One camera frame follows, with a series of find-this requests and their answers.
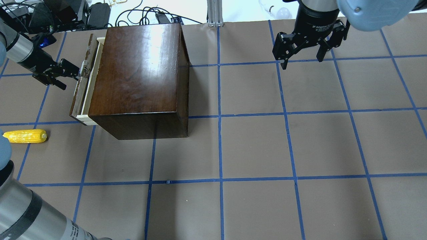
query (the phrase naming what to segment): wooden cabinet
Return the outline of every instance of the wooden cabinet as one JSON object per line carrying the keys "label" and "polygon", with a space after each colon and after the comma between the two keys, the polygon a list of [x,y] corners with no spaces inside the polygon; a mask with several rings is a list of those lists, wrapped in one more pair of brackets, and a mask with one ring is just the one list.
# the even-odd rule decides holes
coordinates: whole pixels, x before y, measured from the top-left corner
{"label": "wooden cabinet", "polygon": [[90,73],[79,80],[72,117],[119,140],[188,136],[189,59],[180,24],[109,28],[103,43],[92,36],[86,56]]}

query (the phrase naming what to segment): tiled floor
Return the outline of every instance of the tiled floor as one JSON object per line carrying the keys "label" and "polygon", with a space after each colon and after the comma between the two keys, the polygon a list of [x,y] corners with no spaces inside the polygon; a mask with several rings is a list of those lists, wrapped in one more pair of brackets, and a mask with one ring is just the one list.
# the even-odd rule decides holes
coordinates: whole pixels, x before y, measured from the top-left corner
{"label": "tiled floor", "polygon": [[[316,49],[283,71],[271,54],[293,20],[184,26],[189,138],[118,141],[68,117],[75,81],[45,87],[7,62],[0,128],[15,177],[98,237],[420,240],[427,236],[427,14]],[[58,34],[80,66],[89,32]],[[105,31],[96,32],[98,36]]]}

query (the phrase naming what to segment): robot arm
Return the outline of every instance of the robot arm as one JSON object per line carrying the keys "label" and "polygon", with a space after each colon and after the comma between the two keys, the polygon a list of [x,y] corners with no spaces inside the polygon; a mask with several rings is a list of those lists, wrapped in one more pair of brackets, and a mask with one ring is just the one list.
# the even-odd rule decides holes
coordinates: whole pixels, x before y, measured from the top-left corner
{"label": "robot arm", "polygon": [[52,84],[65,90],[66,85],[56,77],[65,76],[78,80],[79,68],[77,66],[65,59],[61,59],[57,63],[38,44],[33,43],[26,35],[13,30],[1,19],[0,48],[0,52],[6,50],[6,55],[10,60],[30,70],[32,76],[45,85]]}
{"label": "robot arm", "polygon": [[[317,60],[323,61],[326,52],[339,47],[347,39],[350,23],[362,31],[375,31],[392,25],[411,10],[427,8],[427,0],[298,0],[295,28],[291,34],[279,32],[273,46],[273,55],[282,69],[288,59],[301,49],[320,45]],[[347,23],[337,20],[339,12]]]}

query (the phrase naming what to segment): yellow corn cob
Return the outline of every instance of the yellow corn cob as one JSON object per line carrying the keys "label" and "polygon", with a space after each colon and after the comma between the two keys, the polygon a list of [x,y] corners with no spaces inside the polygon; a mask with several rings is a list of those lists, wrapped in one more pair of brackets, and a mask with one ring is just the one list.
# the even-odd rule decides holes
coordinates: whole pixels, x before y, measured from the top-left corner
{"label": "yellow corn cob", "polygon": [[42,129],[30,129],[5,132],[3,137],[11,143],[42,143],[46,141],[47,134]]}

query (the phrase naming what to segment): metal bracket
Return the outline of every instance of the metal bracket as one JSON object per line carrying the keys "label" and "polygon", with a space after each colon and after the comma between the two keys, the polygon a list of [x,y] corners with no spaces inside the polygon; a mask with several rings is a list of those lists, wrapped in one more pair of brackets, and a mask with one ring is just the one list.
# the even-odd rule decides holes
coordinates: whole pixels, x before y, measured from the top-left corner
{"label": "metal bracket", "polygon": [[208,26],[223,26],[222,0],[208,0]]}

